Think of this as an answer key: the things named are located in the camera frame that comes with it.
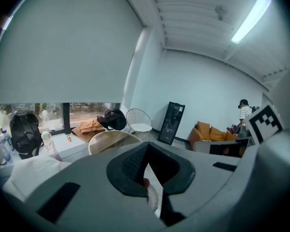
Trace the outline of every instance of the backpack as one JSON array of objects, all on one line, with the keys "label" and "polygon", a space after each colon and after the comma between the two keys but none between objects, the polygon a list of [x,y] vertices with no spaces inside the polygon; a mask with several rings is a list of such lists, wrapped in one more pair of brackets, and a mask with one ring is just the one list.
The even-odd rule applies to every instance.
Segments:
[{"label": "backpack", "polygon": [[21,153],[21,159],[33,157],[32,152],[35,148],[35,155],[39,155],[43,140],[39,131],[39,121],[33,111],[17,112],[10,122],[10,129],[13,148]]},{"label": "backpack", "polygon": [[98,122],[104,128],[107,128],[109,131],[110,131],[110,129],[108,128],[109,126],[115,130],[120,131],[124,129],[127,125],[127,121],[124,114],[117,108],[107,109],[104,113],[104,117],[97,116],[97,119]]},{"label": "backpack", "polygon": [[255,111],[257,111],[259,109],[258,106],[251,106],[250,108],[252,109],[251,113],[253,113],[253,112],[255,112]]}]

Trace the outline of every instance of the roller blind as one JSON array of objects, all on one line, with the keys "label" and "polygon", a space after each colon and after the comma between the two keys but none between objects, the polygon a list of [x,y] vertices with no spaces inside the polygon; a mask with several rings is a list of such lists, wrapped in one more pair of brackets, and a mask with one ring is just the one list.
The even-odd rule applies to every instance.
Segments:
[{"label": "roller blind", "polygon": [[141,30],[126,0],[25,0],[0,41],[0,103],[121,102]]}]

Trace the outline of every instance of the fluorescent light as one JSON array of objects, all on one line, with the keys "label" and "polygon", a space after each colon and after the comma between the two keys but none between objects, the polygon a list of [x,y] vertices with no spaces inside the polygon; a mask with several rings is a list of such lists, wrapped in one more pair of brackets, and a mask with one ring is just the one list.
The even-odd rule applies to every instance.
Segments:
[{"label": "fluorescent light", "polygon": [[246,34],[256,25],[263,16],[272,0],[257,0],[249,15],[231,39],[232,42],[239,44]]}]

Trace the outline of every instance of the ceiling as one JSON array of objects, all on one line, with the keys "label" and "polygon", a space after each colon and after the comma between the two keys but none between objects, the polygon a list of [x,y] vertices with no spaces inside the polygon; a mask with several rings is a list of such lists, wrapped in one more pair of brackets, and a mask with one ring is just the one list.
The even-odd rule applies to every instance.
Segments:
[{"label": "ceiling", "polygon": [[[267,88],[290,66],[290,27],[277,1],[239,43],[231,41],[256,0],[129,0],[165,49],[201,54],[232,65]],[[215,7],[227,13],[218,19]]]}]

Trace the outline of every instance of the water bottle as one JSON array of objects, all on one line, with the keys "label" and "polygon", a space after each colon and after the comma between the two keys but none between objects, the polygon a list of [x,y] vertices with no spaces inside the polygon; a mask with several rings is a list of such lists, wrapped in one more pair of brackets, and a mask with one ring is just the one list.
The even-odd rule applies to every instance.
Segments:
[{"label": "water bottle", "polygon": [[12,153],[15,154],[15,149],[13,148],[12,140],[11,140],[10,135],[8,134],[8,132],[6,130],[2,130],[2,133],[4,135],[5,141],[8,142],[8,144],[9,144],[11,150],[12,150]]},{"label": "water bottle", "polygon": [[52,135],[48,131],[42,132],[42,139],[47,151],[53,150]]},{"label": "water bottle", "polygon": [[5,147],[4,143],[1,141],[1,139],[0,139],[0,152],[2,153],[3,158],[6,161],[6,165],[11,165],[13,163],[12,157],[7,148]]},{"label": "water bottle", "polygon": [[6,138],[4,137],[4,134],[3,134],[3,133],[0,134],[0,139],[1,139],[1,143],[5,146],[5,148],[6,148],[10,153],[12,153],[12,148],[11,148],[11,146],[9,145],[8,141],[6,140]]}]

